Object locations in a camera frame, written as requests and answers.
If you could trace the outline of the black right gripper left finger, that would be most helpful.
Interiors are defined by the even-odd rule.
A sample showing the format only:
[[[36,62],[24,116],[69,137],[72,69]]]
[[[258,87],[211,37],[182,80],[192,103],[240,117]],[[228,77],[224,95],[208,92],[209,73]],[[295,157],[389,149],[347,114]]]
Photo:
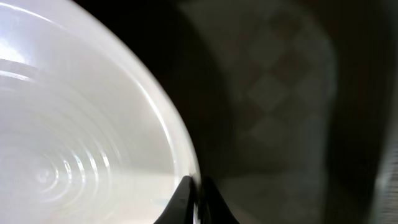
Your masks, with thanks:
[[[193,224],[195,184],[190,176],[184,176],[162,214],[154,224]]]

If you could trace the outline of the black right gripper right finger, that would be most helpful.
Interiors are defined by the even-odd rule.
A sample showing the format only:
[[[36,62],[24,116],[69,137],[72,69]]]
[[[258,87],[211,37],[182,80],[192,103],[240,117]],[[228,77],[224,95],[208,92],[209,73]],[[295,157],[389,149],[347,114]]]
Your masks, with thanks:
[[[215,183],[209,177],[205,177],[201,184],[200,223],[239,224]]]

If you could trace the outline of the dark brown serving tray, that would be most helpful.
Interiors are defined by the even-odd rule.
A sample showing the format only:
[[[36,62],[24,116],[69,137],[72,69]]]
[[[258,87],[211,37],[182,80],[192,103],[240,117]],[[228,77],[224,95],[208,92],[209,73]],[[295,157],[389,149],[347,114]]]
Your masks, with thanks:
[[[241,223],[374,223],[397,123],[396,1],[187,1],[231,126],[204,172]]]

